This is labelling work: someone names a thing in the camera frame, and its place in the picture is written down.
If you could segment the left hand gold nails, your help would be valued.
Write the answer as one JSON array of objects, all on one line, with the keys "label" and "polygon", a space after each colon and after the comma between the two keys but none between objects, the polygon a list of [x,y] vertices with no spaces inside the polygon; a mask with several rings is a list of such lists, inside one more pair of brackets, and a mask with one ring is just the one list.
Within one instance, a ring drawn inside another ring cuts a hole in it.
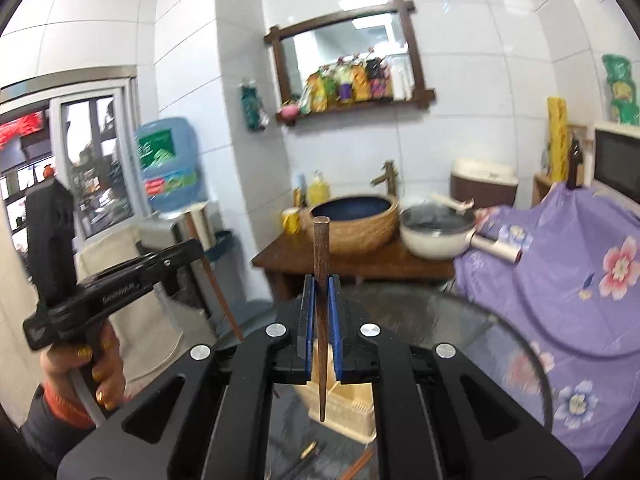
[{"label": "left hand gold nails", "polygon": [[101,328],[98,355],[97,358],[93,356],[88,344],[54,344],[40,353],[46,386],[55,399],[80,405],[70,373],[88,370],[96,384],[96,402],[107,411],[113,411],[122,404],[126,388],[124,362],[119,354],[119,339],[108,321]]}]

